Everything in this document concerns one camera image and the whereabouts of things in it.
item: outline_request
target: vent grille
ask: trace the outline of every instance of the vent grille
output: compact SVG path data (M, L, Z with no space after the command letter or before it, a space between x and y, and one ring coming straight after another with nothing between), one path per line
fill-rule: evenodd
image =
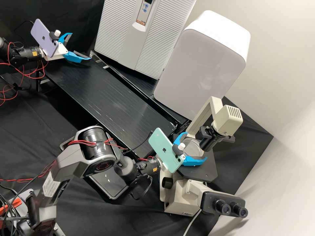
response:
M161 0L136 70L158 79L196 0Z
M95 51L118 61L137 0L106 0Z
M234 116L234 117L242 119L240 109L238 109L236 107L231 107L231 106L227 106L227 107L228 107L228 111L229 111L230 116Z

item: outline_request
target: label sticker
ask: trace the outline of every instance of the label sticker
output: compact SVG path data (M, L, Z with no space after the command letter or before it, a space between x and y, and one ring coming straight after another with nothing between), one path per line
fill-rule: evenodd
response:
M187 212L183 212L182 215L185 215L185 216L193 216L194 214L187 213Z
M52 173L49 172L48 176L43 184L43 191L45 197L53 197L53 194L56 192L59 187L60 182L54 181Z

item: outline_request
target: smartphone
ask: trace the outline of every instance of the smartphone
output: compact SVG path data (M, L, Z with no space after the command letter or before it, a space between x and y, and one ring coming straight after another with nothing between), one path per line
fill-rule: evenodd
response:
M59 42L50 38L49 30L40 19L36 19L34 22L34 25L31 29L31 35L48 57L52 57L55 54L59 46Z
M169 172L175 173L175 171L177 171L177 169L183 164L184 158L182 156L177 156L173 152L173 144L160 128L155 129L149 138L149 144Z

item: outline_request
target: black cable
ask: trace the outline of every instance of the black cable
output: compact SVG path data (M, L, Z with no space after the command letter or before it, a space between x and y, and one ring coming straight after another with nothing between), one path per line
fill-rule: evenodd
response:
M18 191L18 193L14 196L14 198L12 199L12 202L10 203L10 205L9 205L9 207L8 207L8 210L7 210L6 214L4 215L3 221L6 220L6 218L7 218L7 216L8 216L8 212L9 212L9 210L12 208L13 202L14 202L14 200L17 198L17 196L18 196L20 193L22 193L23 190L26 189L26 187L27 187L28 185L30 185L32 182L34 182L34 180L37 179L37 177L38 177L38 175L35 176L30 182L28 182L28 183L27 183L20 191Z
M2 201L2 199L0 198L0 203L2 204L2 206L3 206L3 209L5 209L6 208L6 204Z
M15 191L14 189L12 189L12 188L9 188L9 187L5 187L5 186L3 186L1 183L0 183L0 187L2 187L2 188L5 188L5 189L7 189L7 190L10 190L14 195L16 195L17 194L17 191ZM18 197L26 204L26 202L25 202L25 200L23 199L23 198L21 198L21 196L20 195L18 195Z
M20 221L20 220L29 220L30 218L28 216L21 216L21 217L7 217L7 221Z
M5 201L5 205L9 205L9 201L0 193L0 197ZM6 215L8 214L8 212L10 211L11 216L13 216L13 210L12 209L7 209ZM11 221L11 233L13 232L13 221ZM2 227L1 229L1 235L4 235L4 227Z
M153 134L153 132L150 131L149 135L147 136L147 138L146 138L142 143L140 143L140 144L139 144L138 146L136 146L135 148L133 148L133 149L127 151L127 152L124 152L123 154L125 155L125 154L127 154L127 153L129 153L129 152L131 152L131 151L133 151L133 150L135 150L135 149L137 149L138 147L140 147L142 144L145 143L145 141L147 141L147 140L150 138L150 136L151 136L152 134Z
M151 180L150 184L149 184L149 186L146 188L146 190L143 192L143 194L140 197L135 198L133 193L132 192L130 193L130 196L132 196L133 199L140 200L149 191L149 189L150 189L150 187L152 185L152 182L153 182L153 178L150 175L148 175L148 178Z
M13 30L13 32L16 33L18 36L20 36L20 38L24 41L25 46L27 47L27 44L26 44L25 39L24 39L21 35L19 35L19 34L16 32L16 30L17 30L18 28L20 28L20 27L21 27L24 23L26 23L26 22L30 22L32 25L34 25L34 22L33 22L33 21L31 21L31 20L25 20L25 21L23 21L21 24L19 24L19 25Z

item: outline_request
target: black knob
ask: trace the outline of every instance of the black knob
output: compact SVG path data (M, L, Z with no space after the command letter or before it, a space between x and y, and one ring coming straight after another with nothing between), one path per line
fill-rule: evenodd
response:
M245 218L248 216L248 210L245 207L242 207L235 202L232 202L230 206L231 206L232 212L237 214L238 217Z
M162 180L162 187L167 188L167 189L171 189L173 187L173 179L168 178L168 177L164 177Z
M216 212L222 215L229 215L231 213L231 207L222 199L215 202L214 208Z

